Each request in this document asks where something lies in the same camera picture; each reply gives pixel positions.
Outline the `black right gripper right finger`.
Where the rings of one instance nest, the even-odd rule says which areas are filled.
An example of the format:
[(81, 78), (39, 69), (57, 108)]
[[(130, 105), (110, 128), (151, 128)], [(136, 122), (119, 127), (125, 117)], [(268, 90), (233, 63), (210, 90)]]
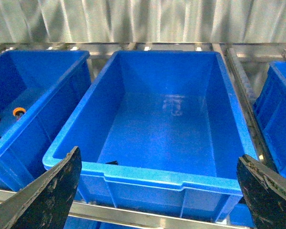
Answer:
[(286, 178), (244, 154), (237, 180), (258, 229), (286, 229)]

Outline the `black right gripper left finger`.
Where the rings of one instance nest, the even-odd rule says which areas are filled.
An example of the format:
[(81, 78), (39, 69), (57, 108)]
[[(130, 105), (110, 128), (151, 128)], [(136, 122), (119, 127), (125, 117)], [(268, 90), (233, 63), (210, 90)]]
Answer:
[(75, 146), (66, 157), (0, 204), (0, 229), (62, 229), (82, 170)]

